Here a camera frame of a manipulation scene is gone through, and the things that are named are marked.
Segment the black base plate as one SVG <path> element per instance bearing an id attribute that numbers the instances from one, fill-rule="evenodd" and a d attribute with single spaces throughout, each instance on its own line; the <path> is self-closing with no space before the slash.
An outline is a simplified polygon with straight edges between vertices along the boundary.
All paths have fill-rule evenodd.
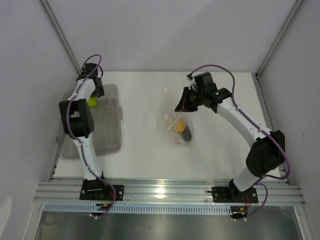
<path id="1" fill-rule="evenodd" d="M 83 185 L 79 199 L 86 201 L 112 201 L 115 198 L 116 201 L 122 201 L 124 197 L 125 186 L 113 185 L 113 188 L 109 185 L 106 185 L 90 189 L 89 187 Z"/>
<path id="2" fill-rule="evenodd" d="M 214 203 L 258 203 L 258 194 L 254 187 L 238 191 L 227 186 L 214 186 L 207 192 L 212 195 Z"/>

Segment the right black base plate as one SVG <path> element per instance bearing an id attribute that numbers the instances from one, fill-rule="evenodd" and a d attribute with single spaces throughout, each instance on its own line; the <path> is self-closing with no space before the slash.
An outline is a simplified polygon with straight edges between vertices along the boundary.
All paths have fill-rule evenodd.
<path id="1" fill-rule="evenodd" d="M 258 203 L 258 194 L 254 187 L 238 191 L 227 186 L 214 186 L 207 192 L 212 195 L 214 203 Z"/>

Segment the clear plastic container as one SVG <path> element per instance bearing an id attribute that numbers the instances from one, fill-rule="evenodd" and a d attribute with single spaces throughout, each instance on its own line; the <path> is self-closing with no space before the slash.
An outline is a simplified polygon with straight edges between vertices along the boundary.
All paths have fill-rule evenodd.
<path id="1" fill-rule="evenodd" d="M 93 145 L 97 156 L 118 152 L 123 144 L 121 120 L 122 107 L 119 104 L 119 91 L 115 84 L 103 86 L 104 96 L 98 98 L 97 105 L 90 109 L 94 120 Z M 77 147 L 59 126 L 58 152 L 63 160 L 78 160 Z"/>

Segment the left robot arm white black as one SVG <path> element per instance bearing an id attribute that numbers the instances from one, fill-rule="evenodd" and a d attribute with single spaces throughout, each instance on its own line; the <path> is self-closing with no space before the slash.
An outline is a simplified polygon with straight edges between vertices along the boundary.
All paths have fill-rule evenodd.
<path id="1" fill-rule="evenodd" d="M 72 139 L 83 162 L 83 182 L 97 200 L 108 196 L 109 188 L 103 184 L 103 171 L 98 164 L 93 143 L 94 119 L 90 110 L 90 98 L 98 99 L 105 95 L 100 66 L 85 63 L 76 79 L 76 88 L 71 96 L 59 103 L 60 117 L 64 132 Z"/>

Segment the aluminium frame post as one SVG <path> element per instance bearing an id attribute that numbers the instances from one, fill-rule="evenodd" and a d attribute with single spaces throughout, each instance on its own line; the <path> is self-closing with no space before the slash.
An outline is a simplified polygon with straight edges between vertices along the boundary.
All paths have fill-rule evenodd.
<path id="1" fill-rule="evenodd" d="M 291 29 L 292 25 L 294 24 L 296 18 L 298 17 L 300 11 L 302 10 L 306 0 L 295 0 L 293 6 L 291 7 L 289 13 L 287 14 L 283 24 L 281 25 L 278 33 L 276 34 L 267 54 L 263 58 L 257 72 L 255 73 L 255 77 L 257 80 L 260 79 L 266 68 L 268 67 L 269 63 L 273 59 L 274 55 L 276 54 L 277 50 L 281 46 L 282 42 L 284 41 L 286 35 L 288 34 L 289 30 Z"/>
<path id="2" fill-rule="evenodd" d="M 56 17 L 50 3 L 48 0 L 39 0 L 38 3 L 40 4 L 44 14 L 46 15 L 48 22 L 51 24 L 53 31 L 55 32 L 65 54 L 67 55 L 68 59 L 70 60 L 73 68 L 75 71 L 80 74 L 81 73 L 81 66 L 75 56 L 74 51 Z"/>

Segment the right aluminium frame post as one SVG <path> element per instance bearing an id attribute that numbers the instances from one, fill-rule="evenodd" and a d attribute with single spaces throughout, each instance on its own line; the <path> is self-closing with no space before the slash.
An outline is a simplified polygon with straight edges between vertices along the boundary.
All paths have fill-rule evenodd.
<path id="1" fill-rule="evenodd" d="M 255 77 L 257 80 L 260 79 L 266 68 L 268 67 L 269 63 L 273 59 L 274 55 L 276 54 L 277 50 L 281 46 L 282 42 L 284 41 L 286 35 L 288 34 L 289 30 L 291 29 L 292 25 L 294 24 L 296 18 L 298 17 L 300 11 L 302 10 L 306 0 L 295 0 L 293 6 L 291 7 L 289 13 L 287 14 L 283 24 L 281 25 L 278 33 L 276 34 L 267 54 L 263 58 L 257 72 L 255 73 Z"/>

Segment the purple toy eggplant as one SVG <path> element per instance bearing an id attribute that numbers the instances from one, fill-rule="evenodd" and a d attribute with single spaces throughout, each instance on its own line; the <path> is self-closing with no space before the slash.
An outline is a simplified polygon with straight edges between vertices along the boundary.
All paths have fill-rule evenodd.
<path id="1" fill-rule="evenodd" d="M 186 125 L 184 130 L 181 132 L 181 136 L 186 142 L 190 142 L 192 140 L 192 133 L 188 125 Z"/>

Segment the left aluminium frame post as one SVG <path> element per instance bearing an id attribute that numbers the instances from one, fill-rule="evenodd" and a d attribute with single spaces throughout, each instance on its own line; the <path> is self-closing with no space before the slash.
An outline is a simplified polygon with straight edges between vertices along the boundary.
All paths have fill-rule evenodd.
<path id="1" fill-rule="evenodd" d="M 67 55 L 68 59 L 70 60 L 73 68 L 75 71 L 80 74 L 81 73 L 81 66 L 75 56 L 74 51 L 56 17 L 50 3 L 48 0 L 39 0 L 38 3 L 40 4 L 44 14 L 46 15 L 48 22 L 51 24 L 53 31 L 55 32 L 65 54 Z"/>

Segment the clear zip top bag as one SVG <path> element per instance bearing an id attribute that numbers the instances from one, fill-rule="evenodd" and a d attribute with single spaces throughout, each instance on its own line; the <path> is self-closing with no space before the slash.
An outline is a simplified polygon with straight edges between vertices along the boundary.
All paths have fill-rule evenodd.
<path id="1" fill-rule="evenodd" d="M 193 142 L 193 129 L 190 119 L 184 112 L 175 112 L 179 100 L 171 94 L 168 89 L 162 91 L 162 95 L 154 109 L 154 119 L 156 130 L 161 140 L 175 146 L 190 147 Z M 183 139 L 181 132 L 176 132 L 176 125 L 180 120 L 184 120 L 192 133 L 191 141 Z"/>

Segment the aluminium mounting rail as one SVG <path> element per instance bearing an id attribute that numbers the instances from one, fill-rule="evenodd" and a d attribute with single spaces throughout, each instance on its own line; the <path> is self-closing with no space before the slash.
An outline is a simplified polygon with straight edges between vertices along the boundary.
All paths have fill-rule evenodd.
<path id="1" fill-rule="evenodd" d="M 212 187 L 226 187 L 227 180 L 125 179 L 111 178 L 113 185 L 124 186 L 124 203 L 205 205 L 213 203 Z M 267 206 L 304 206 L 306 201 L 300 187 L 286 182 L 263 181 L 256 192 L 260 203 L 268 196 Z M 38 184 L 34 201 L 78 202 L 82 180 L 55 178 Z"/>

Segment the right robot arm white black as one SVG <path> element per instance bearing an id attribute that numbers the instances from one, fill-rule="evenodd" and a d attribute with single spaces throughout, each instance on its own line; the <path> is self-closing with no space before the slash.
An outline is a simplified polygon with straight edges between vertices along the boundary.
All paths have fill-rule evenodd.
<path id="1" fill-rule="evenodd" d="M 188 75 L 191 84 L 184 87 L 175 112 L 196 112 L 200 106 L 211 109 L 228 121 L 246 140 L 250 151 L 245 168 L 228 184 L 228 196 L 239 202 L 248 190 L 267 174 L 285 162 L 285 136 L 254 122 L 236 104 L 234 95 L 227 88 L 218 88 L 209 72 Z"/>

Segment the orange toy lemon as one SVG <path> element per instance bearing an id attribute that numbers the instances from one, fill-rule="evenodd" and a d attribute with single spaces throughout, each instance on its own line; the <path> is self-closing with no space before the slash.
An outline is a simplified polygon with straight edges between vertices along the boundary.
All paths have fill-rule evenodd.
<path id="1" fill-rule="evenodd" d="M 177 133 L 182 133 L 186 129 L 186 123 L 183 119 L 181 119 L 175 126 L 175 130 Z"/>

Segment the yellow-green toy pear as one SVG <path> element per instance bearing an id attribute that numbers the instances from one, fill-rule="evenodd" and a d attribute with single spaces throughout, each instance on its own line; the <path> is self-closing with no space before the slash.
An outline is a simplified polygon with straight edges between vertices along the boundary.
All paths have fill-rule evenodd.
<path id="1" fill-rule="evenodd" d="M 98 104 L 98 98 L 95 96 L 91 96 L 87 101 L 87 104 L 90 108 L 94 108 Z"/>

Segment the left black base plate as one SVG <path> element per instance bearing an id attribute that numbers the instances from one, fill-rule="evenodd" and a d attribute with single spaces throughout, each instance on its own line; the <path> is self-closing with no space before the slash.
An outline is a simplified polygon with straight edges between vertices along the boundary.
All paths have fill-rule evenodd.
<path id="1" fill-rule="evenodd" d="M 112 201 L 115 198 L 116 201 L 122 201 L 124 197 L 125 186 L 113 185 L 113 188 L 109 185 L 106 185 L 90 189 L 89 187 L 83 185 L 79 199 L 86 201 Z"/>

